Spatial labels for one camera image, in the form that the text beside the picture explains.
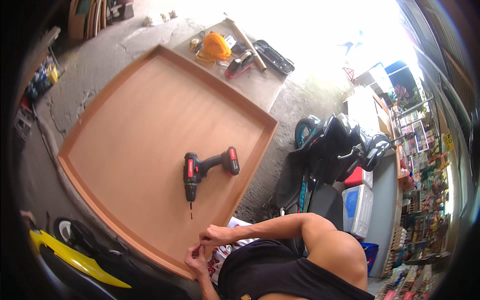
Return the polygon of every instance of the yellow sign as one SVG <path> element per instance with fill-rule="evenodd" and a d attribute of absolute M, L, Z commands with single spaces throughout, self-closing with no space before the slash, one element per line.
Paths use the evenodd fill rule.
<path fill-rule="evenodd" d="M 450 152 L 453 149 L 453 138 L 451 134 L 444 135 L 445 150 Z"/>

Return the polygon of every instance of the plastic crate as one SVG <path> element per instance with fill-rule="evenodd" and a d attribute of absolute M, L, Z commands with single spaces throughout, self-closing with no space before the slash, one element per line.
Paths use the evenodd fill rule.
<path fill-rule="evenodd" d="M 377 258 L 378 245 L 373 243 L 360 243 L 360 245 L 363 247 L 363 251 L 365 251 L 365 255 L 367 256 L 367 275 L 370 275 L 370 271 Z"/>
<path fill-rule="evenodd" d="M 365 184 L 371 189 L 373 186 L 373 171 L 367 172 L 361 167 L 356 167 L 352 175 L 345 179 L 344 184 L 348 188 Z"/>

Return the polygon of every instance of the motorcycle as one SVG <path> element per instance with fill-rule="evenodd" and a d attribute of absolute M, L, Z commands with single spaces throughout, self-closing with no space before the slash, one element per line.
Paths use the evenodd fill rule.
<path fill-rule="evenodd" d="M 141 269 L 142 262 L 100 244 L 82 222 L 57 218 L 53 235 L 29 221 L 38 260 L 65 299 L 191 299 L 187 292 Z"/>
<path fill-rule="evenodd" d="M 332 114 L 326 122 L 309 115 L 297 123 L 297 149 L 287 155 L 270 205 L 276 216 L 313 212 L 343 231 L 343 198 L 332 184 L 347 179 L 356 167 L 372 171 L 389 149 L 396 149 L 397 140 L 414 136 L 410 132 L 392 141 L 343 113 Z M 305 254 L 301 239 L 286 243 L 293 252 Z"/>

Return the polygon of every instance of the cardboard tube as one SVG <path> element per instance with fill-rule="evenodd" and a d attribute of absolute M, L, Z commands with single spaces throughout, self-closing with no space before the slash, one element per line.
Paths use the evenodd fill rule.
<path fill-rule="evenodd" d="M 237 26 L 235 21 L 230 19 L 230 17 L 226 13 L 223 13 L 223 14 L 225 15 L 227 20 L 230 20 L 230 22 L 232 23 L 233 29 L 237 32 L 237 34 L 240 36 L 240 38 L 245 43 L 245 45 L 247 45 L 257 55 L 257 57 L 255 58 L 255 62 L 257 63 L 260 70 L 265 71 L 267 69 L 267 66 L 265 65 L 265 63 L 262 60 L 262 58 L 260 57 L 260 55 L 258 55 L 258 52 L 257 52 L 257 50 L 255 50 L 255 47 L 253 46 L 252 42 L 243 33 L 243 31 Z"/>

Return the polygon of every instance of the cooler box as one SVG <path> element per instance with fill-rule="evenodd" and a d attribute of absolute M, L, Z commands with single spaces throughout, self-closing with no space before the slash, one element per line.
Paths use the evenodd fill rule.
<path fill-rule="evenodd" d="M 344 184 L 348 188 L 365 184 L 371 189 L 373 186 L 373 171 L 367 172 L 361 167 L 356 167 L 352 175 L 345 179 Z"/>
<path fill-rule="evenodd" d="M 367 256 L 367 275 L 370 275 L 375 258 L 377 258 L 378 245 L 373 243 L 360 243 Z"/>
<path fill-rule="evenodd" d="M 368 233 L 372 214 L 373 193 L 361 184 L 342 192 L 344 213 L 343 230 L 358 238 L 364 239 Z"/>

